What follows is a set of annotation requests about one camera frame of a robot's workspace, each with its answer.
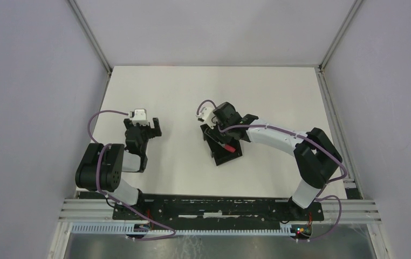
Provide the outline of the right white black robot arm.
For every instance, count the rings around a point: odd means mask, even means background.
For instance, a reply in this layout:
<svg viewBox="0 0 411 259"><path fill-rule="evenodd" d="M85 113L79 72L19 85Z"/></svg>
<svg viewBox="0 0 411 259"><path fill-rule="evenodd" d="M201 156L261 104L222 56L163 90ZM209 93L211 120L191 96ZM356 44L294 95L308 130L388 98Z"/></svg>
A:
<svg viewBox="0 0 411 259"><path fill-rule="evenodd" d="M293 131L272 125L258 116L241 116L235 107L224 102L219 106L200 105L196 117L207 127L207 135L224 150L233 151L231 142L246 141L275 148L294 157L301 181L290 197L299 208L306 209L334 181L343 159L326 133L314 127L310 131Z"/></svg>

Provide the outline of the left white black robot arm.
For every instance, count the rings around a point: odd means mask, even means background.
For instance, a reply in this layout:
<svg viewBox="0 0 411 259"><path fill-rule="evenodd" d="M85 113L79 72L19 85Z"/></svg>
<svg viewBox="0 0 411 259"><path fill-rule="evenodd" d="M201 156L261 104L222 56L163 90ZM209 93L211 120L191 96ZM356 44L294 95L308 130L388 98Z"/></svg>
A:
<svg viewBox="0 0 411 259"><path fill-rule="evenodd" d="M125 143L91 143L75 174L78 188L96 192L97 182L101 191L122 204L138 206L143 203L143 192L122 179L122 173L143 173L147 166L147 146L150 139L161 137L158 118L153 122L125 119Z"/></svg>

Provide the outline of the red handled black screwdriver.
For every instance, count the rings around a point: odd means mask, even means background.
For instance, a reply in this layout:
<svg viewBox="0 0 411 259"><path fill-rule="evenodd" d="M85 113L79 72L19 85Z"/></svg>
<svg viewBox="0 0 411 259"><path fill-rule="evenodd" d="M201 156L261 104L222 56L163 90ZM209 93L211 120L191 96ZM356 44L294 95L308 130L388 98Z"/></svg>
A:
<svg viewBox="0 0 411 259"><path fill-rule="evenodd" d="M236 151L236 149L232 146L230 146L229 144L220 144L226 151L230 152L230 153L234 153Z"/></svg>

